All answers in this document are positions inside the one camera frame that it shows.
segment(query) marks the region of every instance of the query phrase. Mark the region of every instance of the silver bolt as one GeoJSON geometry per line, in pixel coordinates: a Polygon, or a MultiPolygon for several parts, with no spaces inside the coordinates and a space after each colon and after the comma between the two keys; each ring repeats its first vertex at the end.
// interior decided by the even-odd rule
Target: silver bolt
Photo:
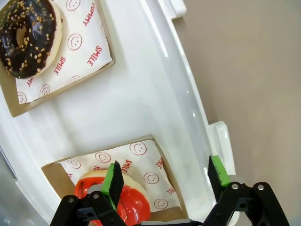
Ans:
{"type": "Polygon", "coordinates": [[[237,189],[239,188],[237,184],[232,184],[231,187],[232,187],[234,190],[237,190],[237,189]]]}
{"type": "Polygon", "coordinates": [[[264,186],[263,185],[258,185],[257,188],[258,188],[259,191],[262,191],[264,189],[264,186]]]}

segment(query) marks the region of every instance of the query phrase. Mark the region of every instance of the cardboard box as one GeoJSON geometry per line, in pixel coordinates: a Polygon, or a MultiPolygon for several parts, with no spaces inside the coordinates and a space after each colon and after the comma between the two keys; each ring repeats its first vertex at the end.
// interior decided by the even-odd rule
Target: cardboard box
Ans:
{"type": "MultiPolygon", "coordinates": [[[[14,0],[9,1],[7,3],[7,5],[5,7],[3,7],[3,9],[0,11],[0,17],[3,16],[4,11],[8,11],[8,6],[13,1],[14,0]]],[[[94,73],[92,73],[92,74],[90,74],[90,75],[88,75],[88,76],[86,76],[86,77],[70,84],[69,86],[63,87],[63,88],[61,88],[57,91],[49,93],[48,95],[46,95],[42,98],[39,98],[37,100],[34,100],[34,101],[32,101],[30,103],[26,103],[26,104],[19,104],[17,88],[16,88],[16,79],[15,79],[15,77],[13,77],[11,75],[10,76],[7,75],[7,71],[6,71],[5,67],[3,66],[2,62],[0,62],[0,86],[2,88],[4,98],[6,100],[6,103],[8,105],[8,109],[9,109],[10,114],[11,114],[12,117],[19,116],[19,115],[35,108],[35,107],[41,105],[44,102],[46,102],[50,99],[53,99],[54,97],[56,97],[56,96],[62,94],[63,92],[71,89],[72,87],[77,86],[80,83],[83,83],[85,80],[91,78],[92,76],[95,76],[95,75],[107,70],[108,68],[112,67],[115,64],[116,58],[115,58],[115,55],[114,55],[114,52],[113,52],[113,49],[112,49],[112,41],[111,41],[109,29],[107,27],[105,18],[103,16],[103,10],[102,10],[102,7],[100,5],[99,0],[96,0],[95,3],[96,3],[96,6],[97,6],[97,9],[98,9],[98,12],[99,12],[100,19],[103,23],[103,28],[104,28],[104,31],[105,31],[106,36],[107,36],[107,40],[108,40],[108,44],[109,44],[109,48],[110,48],[110,52],[111,52],[111,57],[112,57],[113,60],[110,63],[108,63],[107,65],[105,65],[104,67],[102,67],[101,69],[99,69],[98,71],[96,71],[96,72],[94,72],[94,73]]]]}
{"type": "MultiPolygon", "coordinates": [[[[167,174],[168,180],[171,183],[171,185],[174,187],[174,189],[177,192],[178,198],[180,200],[180,204],[181,204],[181,208],[179,207],[173,207],[173,208],[169,208],[166,210],[161,210],[158,212],[154,212],[151,213],[150,219],[149,220],[153,220],[153,221],[171,221],[171,220],[177,220],[177,219],[187,219],[188,218],[188,214],[184,205],[184,201],[183,201],[183,197],[181,195],[181,192],[179,190],[178,184],[175,180],[175,177],[171,171],[171,168],[167,162],[166,157],[164,156],[164,154],[162,153],[162,150],[160,149],[159,145],[157,144],[157,142],[155,141],[155,139],[151,136],[147,136],[144,138],[140,138],[131,142],[125,142],[125,143],[121,143],[115,146],[111,146],[108,148],[104,148],[102,150],[96,150],[94,152],[99,152],[99,151],[103,151],[103,150],[108,150],[108,149],[112,149],[115,147],[119,147],[122,145],[128,145],[131,143],[135,143],[135,142],[140,142],[140,141],[145,141],[145,140],[153,140],[161,154],[161,157],[163,158],[163,167],[164,170],[167,174]]],[[[64,168],[61,166],[61,164],[56,164],[57,162],[60,161],[65,161],[67,159],[70,158],[65,158],[65,159],[61,159],[58,160],[56,162],[50,163],[46,166],[42,167],[42,171],[44,172],[46,178],[48,179],[48,181],[50,182],[50,184],[52,185],[52,187],[54,188],[54,190],[57,192],[57,194],[63,198],[65,195],[68,194],[73,194],[74,193],[74,187],[75,185],[72,183],[72,181],[70,180],[70,178],[68,177],[67,173],[65,172],[64,168]]]]}

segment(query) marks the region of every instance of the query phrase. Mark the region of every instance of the chocolate donut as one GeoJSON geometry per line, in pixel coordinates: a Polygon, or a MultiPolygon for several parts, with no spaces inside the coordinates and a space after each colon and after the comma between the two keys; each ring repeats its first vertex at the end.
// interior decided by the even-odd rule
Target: chocolate donut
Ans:
{"type": "Polygon", "coordinates": [[[0,23],[1,61],[16,78],[41,74],[53,62],[62,39],[59,10],[49,0],[15,0],[8,10],[0,23]]]}

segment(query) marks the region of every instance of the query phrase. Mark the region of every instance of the beige floor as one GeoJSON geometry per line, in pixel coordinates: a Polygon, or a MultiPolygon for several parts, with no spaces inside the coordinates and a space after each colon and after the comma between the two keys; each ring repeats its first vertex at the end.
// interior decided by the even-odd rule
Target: beige floor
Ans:
{"type": "Polygon", "coordinates": [[[185,3],[174,24],[209,122],[228,125],[237,174],[270,183],[301,225],[301,1],[185,3]]]}

